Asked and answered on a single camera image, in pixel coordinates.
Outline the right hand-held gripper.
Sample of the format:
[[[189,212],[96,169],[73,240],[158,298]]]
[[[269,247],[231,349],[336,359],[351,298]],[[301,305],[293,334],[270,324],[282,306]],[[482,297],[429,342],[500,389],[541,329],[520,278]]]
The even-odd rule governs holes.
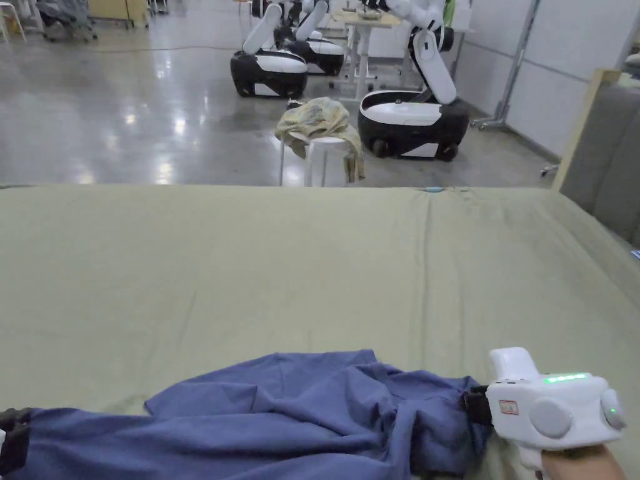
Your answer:
[[[525,468],[543,478],[542,453],[617,441],[626,428],[616,390],[590,372],[540,373],[523,347],[493,349],[496,380],[462,395],[475,424],[511,442]]]

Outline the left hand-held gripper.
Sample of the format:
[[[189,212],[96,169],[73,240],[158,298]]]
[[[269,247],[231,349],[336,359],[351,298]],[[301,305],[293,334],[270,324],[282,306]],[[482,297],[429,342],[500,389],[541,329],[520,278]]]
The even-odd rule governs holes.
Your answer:
[[[31,408],[1,412],[1,475],[22,469],[30,442]]]

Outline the person's right hand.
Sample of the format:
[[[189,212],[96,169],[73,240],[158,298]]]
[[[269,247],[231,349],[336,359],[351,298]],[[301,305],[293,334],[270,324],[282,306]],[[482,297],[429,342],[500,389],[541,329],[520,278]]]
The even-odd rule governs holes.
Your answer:
[[[626,479],[618,461],[603,444],[541,453],[544,476],[549,479]]]

